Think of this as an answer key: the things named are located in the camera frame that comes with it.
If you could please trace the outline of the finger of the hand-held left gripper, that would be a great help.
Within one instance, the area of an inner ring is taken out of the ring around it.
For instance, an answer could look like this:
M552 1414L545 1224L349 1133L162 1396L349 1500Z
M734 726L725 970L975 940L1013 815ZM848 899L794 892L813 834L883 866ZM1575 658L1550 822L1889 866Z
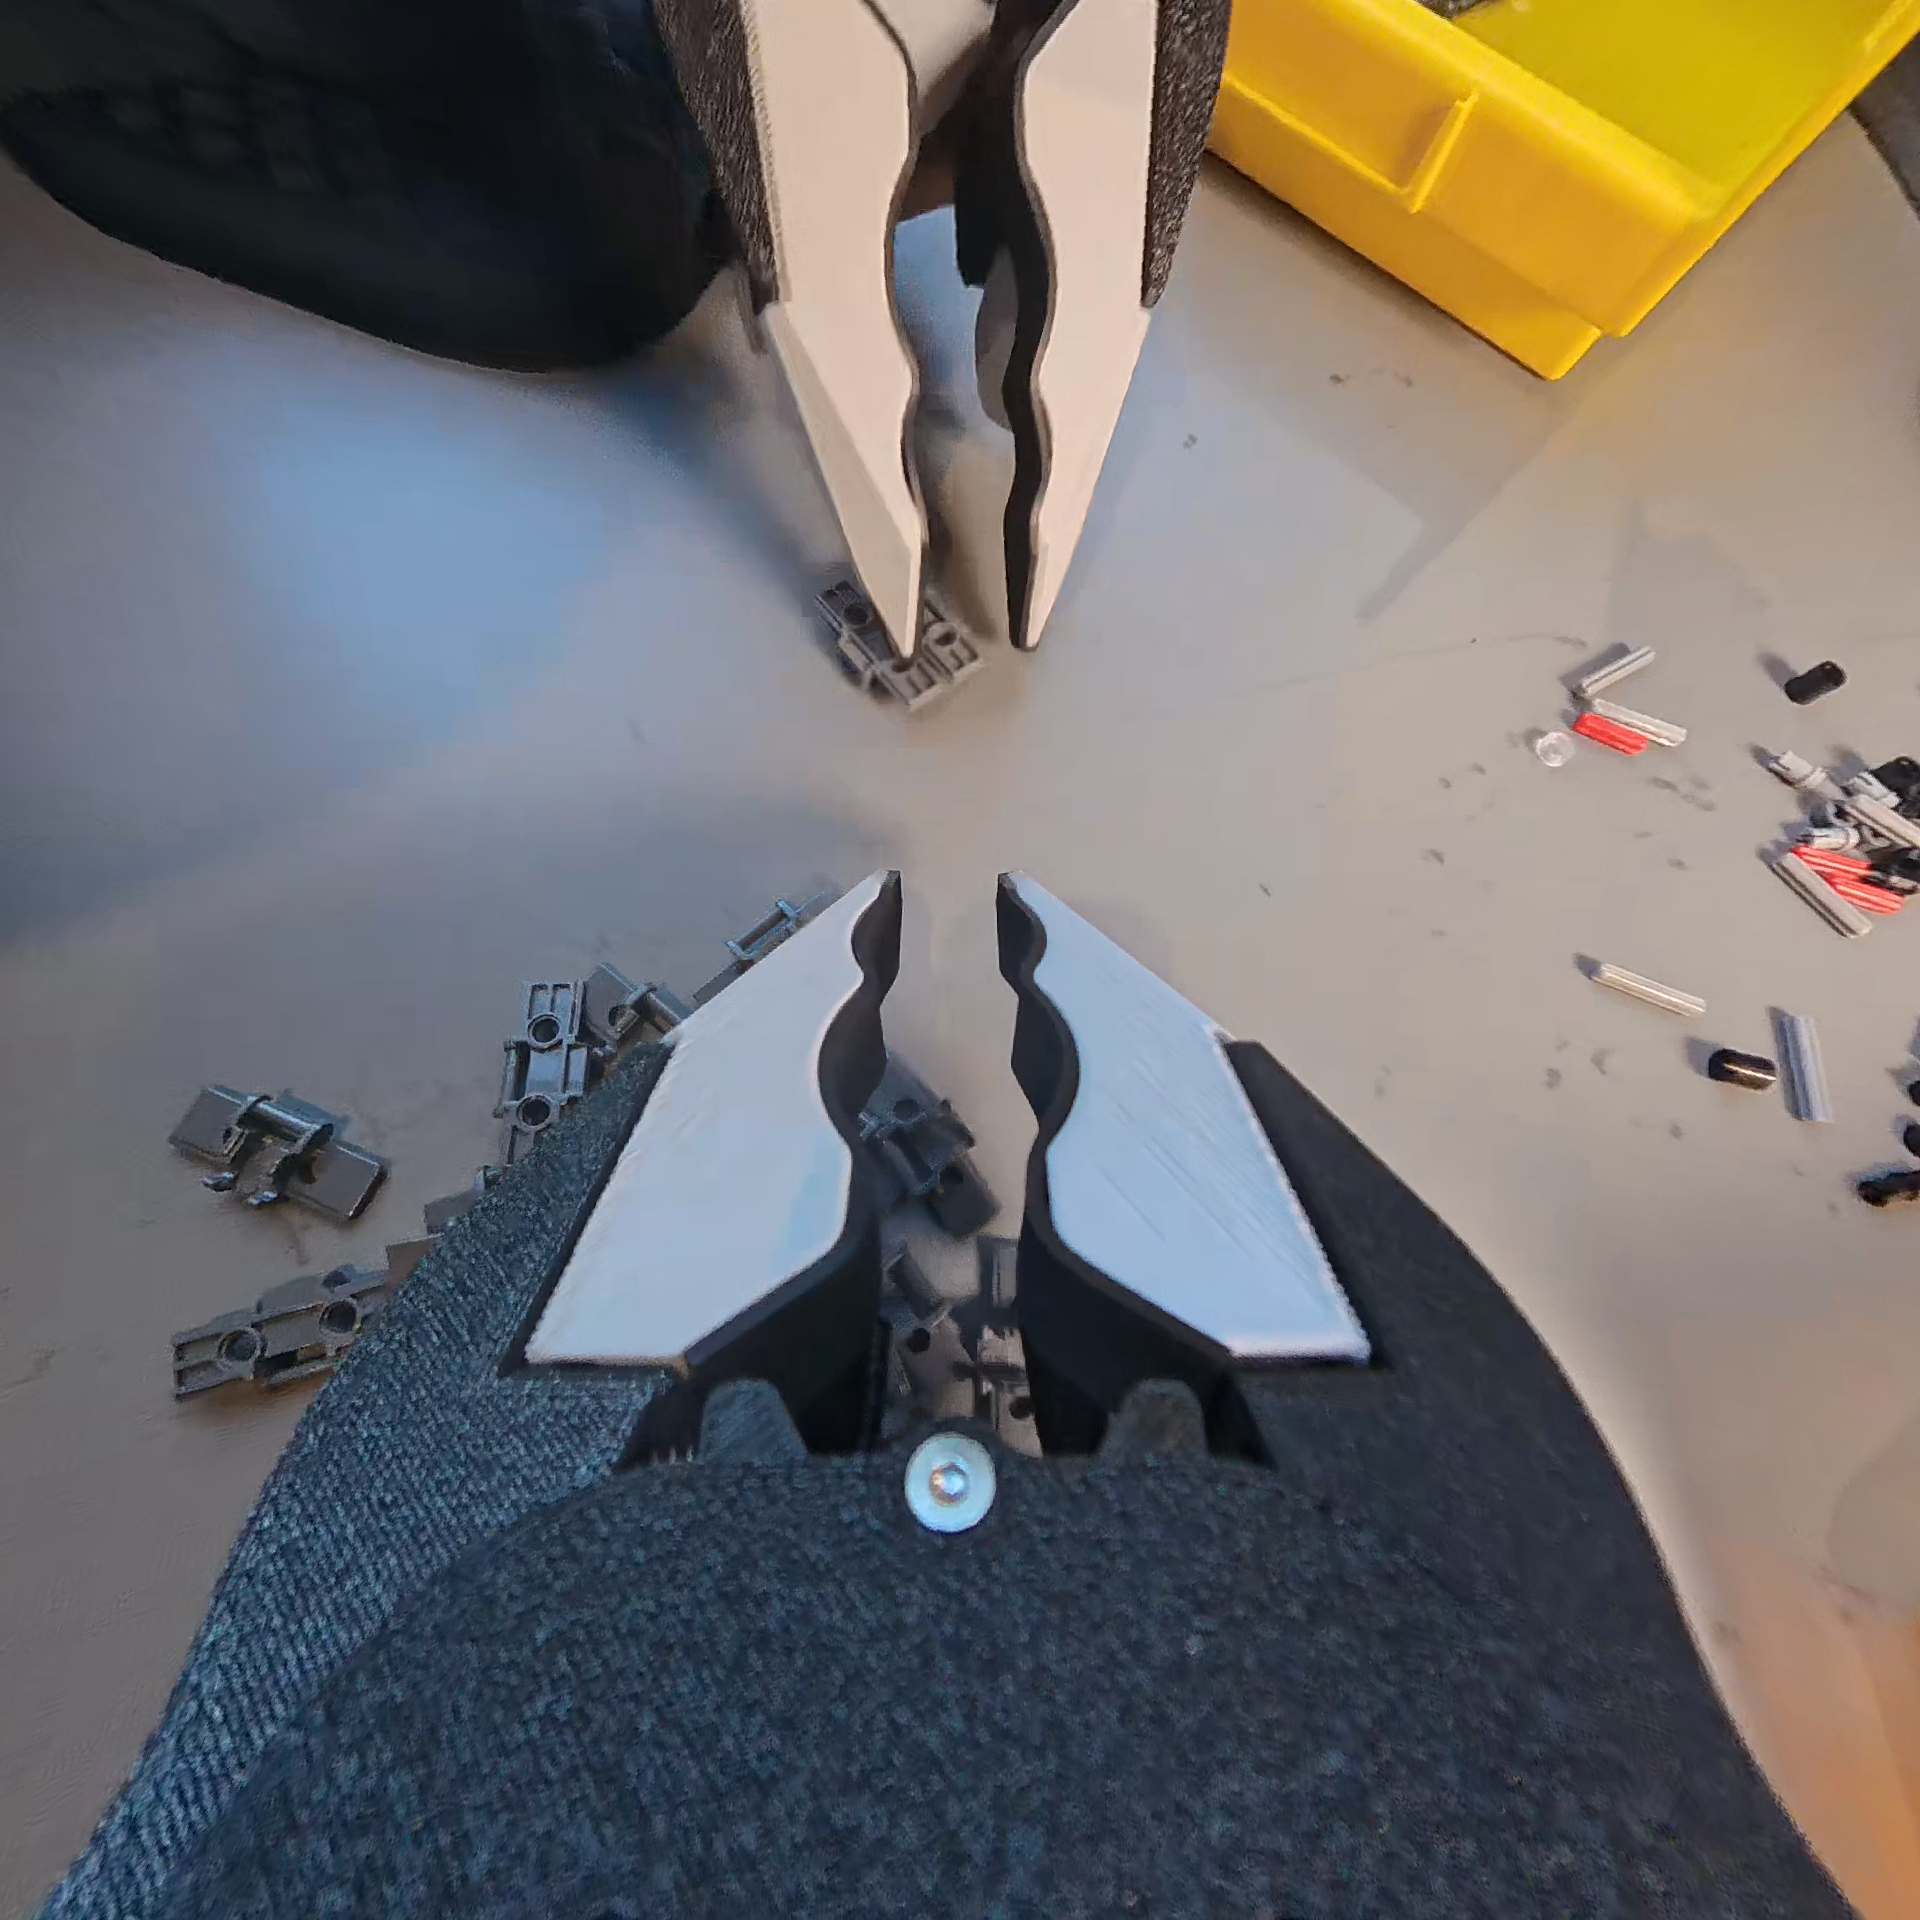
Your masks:
M939 2L745 2L745 45L772 228L767 325L850 572L910 660L929 519L894 228L939 114Z
M1005 632L1036 649L1146 336L1155 2L995 2L955 215L980 395L1013 448Z

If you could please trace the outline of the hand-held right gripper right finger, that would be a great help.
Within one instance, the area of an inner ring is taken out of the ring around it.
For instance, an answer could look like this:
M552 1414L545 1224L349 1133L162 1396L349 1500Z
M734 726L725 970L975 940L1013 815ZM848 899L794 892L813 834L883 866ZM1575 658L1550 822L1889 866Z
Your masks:
M1013 1326L1043 1449L1096 1452L1164 1382L1201 1444L1258 1452L1246 1378L1373 1363L1254 1097L1273 1059L1022 870L995 951L1035 1116Z

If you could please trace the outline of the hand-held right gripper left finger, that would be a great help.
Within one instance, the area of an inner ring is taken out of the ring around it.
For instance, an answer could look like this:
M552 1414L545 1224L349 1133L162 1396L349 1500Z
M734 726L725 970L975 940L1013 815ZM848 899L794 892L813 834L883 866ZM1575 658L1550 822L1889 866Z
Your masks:
M738 1378L802 1444L856 1452L878 1399L883 1229L860 1116L885 1068L901 874L875 870L669 1039L526 1329L526 1366L660 1372L633 1452L681 1449Z

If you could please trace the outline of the small grey track link cluster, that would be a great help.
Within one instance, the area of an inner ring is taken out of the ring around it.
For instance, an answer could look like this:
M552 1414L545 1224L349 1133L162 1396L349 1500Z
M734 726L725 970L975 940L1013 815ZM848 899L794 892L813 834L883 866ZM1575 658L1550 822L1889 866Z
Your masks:
M412 1238L382 1263L339 1263L274 1282L246 1309L173 1333L173 1396L224 1382L283 1387L330 1372L394 1300L452 1220L500 1176L641 1045L673 1028L831 905L837 890L790 900L725 943L725 969L692 1000L669 984L593 962L572 980L533 980L500 1045L495 1101L498 1154L462 1188L422 1208ZM364 1211L388 1166L349 1138L344 1116L295 1090L203 1088L168 1138L208 1194L246 1208L300 1206L335 1224ZM860 1116L856 1166L883 1220L885 1387L883 1426L901 1420L980 1420L1022 1452L1043 1452L1030 1376L1013 1329L1009 1237L992 1237L995 1194L970 1163L975 1138L896 1052Z

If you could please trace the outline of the yellow storage bin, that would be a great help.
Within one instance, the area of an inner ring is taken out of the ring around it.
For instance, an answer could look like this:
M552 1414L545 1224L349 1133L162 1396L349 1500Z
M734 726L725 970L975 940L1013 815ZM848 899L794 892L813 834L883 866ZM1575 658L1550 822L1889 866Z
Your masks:
M1915 40L1915 2L1236 2L1214 155L1566 375Z

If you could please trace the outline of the grey desk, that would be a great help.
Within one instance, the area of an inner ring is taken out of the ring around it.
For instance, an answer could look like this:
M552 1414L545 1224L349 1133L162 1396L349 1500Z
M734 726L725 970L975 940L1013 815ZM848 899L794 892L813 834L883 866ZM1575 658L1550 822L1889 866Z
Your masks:
M1915 926L1759 862L1747 746L1915 755L1915 216L1834 124L1547 384L1223 165L1069 589L939 711L863 703L831 514L725 287L581 375L431 362L150 259L2 162L2 1917L154 1724L316 1382L169 1404L177 1326L369 1260L489 1157L533 970L692 992L896 866L885 1028L1013 1206L995 874L1258 1039L1532 1315L1759 1763L1915 1917ZM1538 765L1566 681L1692 732ZM1842 660L1793 708L1763 658ZM1666 1017L1576 954L1702 993ZM1815 1023L1832 1123L1710 1084ZM208 1194L203 1088L388 1172Z

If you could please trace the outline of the scatter of black red pins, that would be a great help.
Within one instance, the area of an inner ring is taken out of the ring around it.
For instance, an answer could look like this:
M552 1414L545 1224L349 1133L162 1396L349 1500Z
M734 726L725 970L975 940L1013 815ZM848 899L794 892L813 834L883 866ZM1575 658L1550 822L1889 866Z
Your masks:
M1653 646L1618 646L1584 671L1566 681L1558 726L1526 732L1522 742L1538 765L1563 769L1576 742L1613 756L1674 755L1692 732L1642 708L1619 703L1619 688L1654 663ZM1763 668L1793 708L1811 708L1851 685L1842 660L1811 660L1793 668L1782 658L1763 658ZM1842 765L1815 760L1795 750L1747 746L1747 756L1793 793L1789 826L1759 846L1759 862L1778 886L1811 908L1838 940L1867 940L1877 926L1907 912L1915 919L1915 756L1889 760L1846 756ZM1666 1017L1697 1023L1706 1000L1677 992L1654 976L1575 960L1576 976L1598 992L1613 992ZM1714 1045L1697 1071L1732 1090L1778 1090L1795 1123L1832 1123L1834 1105L1821 1078L1815 1023L1808 1015L1772 1010L1772 1057L1754 1050ZM1852 1197L1874 1211L1915 1211L1915 1040L1913 1071L1904 1078L1907 1119L1900 1123L1900 1166L1877 1166L1852 1176Z

